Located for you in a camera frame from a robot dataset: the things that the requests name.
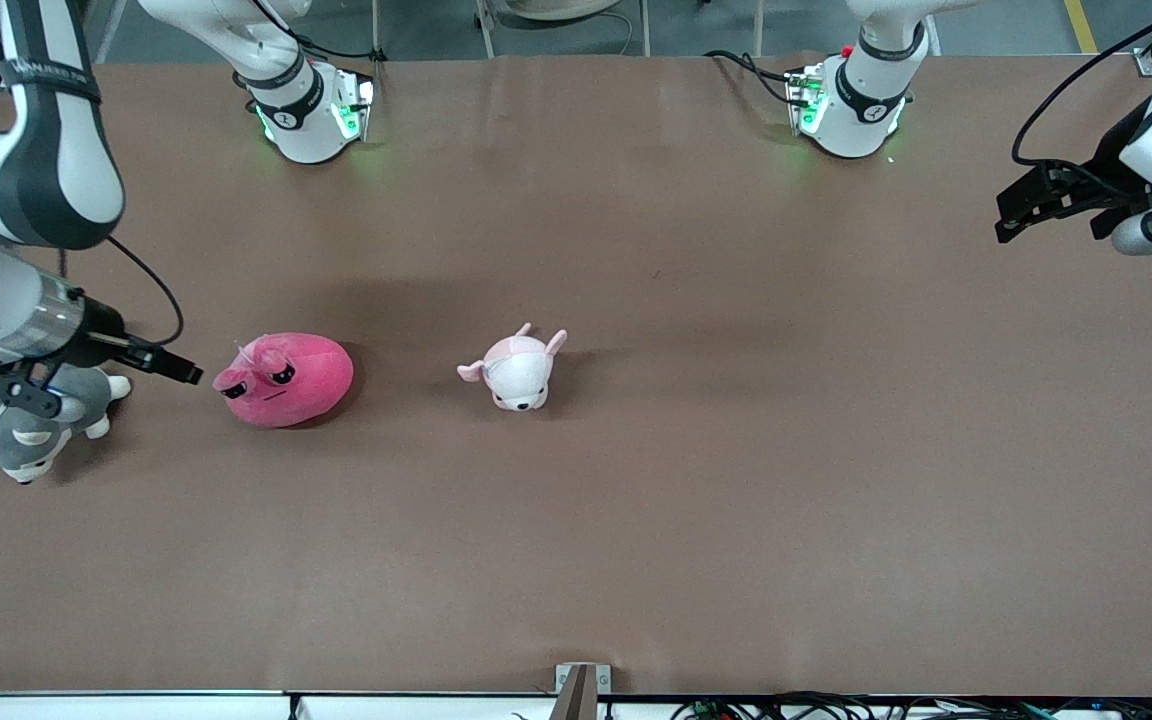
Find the plush toy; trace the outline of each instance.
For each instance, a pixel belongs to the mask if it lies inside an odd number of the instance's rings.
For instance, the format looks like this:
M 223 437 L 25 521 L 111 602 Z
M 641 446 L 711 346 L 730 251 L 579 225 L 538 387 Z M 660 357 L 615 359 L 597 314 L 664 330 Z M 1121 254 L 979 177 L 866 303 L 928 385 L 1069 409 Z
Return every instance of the plush toy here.
M 353 359 L 316 334 L 264 334 L 211 384 L 240 420 L 285 429 L 325 414 L 353 382 Z
M 465 382 L 484 381 L 492 391 L 492 400 L 502 410 L 522 414 L 545 406 L 550 397 L 550 371 L 554 355 L 567 342 L 567 331 L 554 333 L 550 344 L 528 338 L 531 323 L 490 348 L 483 359 L 472 365 L 461 365 L 456 372 Z
M 127 397 L 132 382 L 99 367 L 61 365 L 50 388 L 61 397 L 60 415 L 52 419 L 0 402 L 0 468 L 20 484 L 41 478 L 74 433 L 91 439 L 109 433 L 105 410 Z

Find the pink plush toy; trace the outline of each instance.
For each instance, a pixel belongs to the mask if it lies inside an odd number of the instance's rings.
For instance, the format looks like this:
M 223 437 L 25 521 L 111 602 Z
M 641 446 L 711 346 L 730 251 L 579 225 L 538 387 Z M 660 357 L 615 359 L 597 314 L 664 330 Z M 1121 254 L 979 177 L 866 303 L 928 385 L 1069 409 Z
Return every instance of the pink plush toy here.
M 212 381 L 240 420 L 285 429 L 325 414 L 353 382 L 353 361 L 334 341 L 306 333 L 264 334 Z
M 536 410 L 550 397 L 550 371 L 554 355 L 567 342 L 567 331 L 554 333 L 550 344 L 528 338 L 531 323 L 490 348 L 483 359 L 456 369 L 465 382 L 484 381 L 492 391 L 492 400 L 502 410 L 522 414 Z

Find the brown tabletop surface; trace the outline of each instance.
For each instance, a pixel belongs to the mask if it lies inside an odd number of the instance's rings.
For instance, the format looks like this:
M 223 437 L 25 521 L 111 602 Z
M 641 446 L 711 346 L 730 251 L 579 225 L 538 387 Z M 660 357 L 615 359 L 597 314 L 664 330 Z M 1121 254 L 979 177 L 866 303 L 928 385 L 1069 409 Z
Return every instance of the brown tabletop surface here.
M 101 68 L 118 235 L 209 376 L 0 473 L 0 689 L 1152 694 L 1152 259 L 992 233 L 1078 62 L 931 59 L 858 161 L 710 60 L 387 65 L 319 167 L 227 67 Z M 1150 88 L 1111 61 L 1028 151 Z M 109 247 L 70 273 L 168 331 Z M 522 323 L 571 340 L 502 414 L 456 365 Z M 333 420 L 206 387 L 279 331 L 359 357 Z

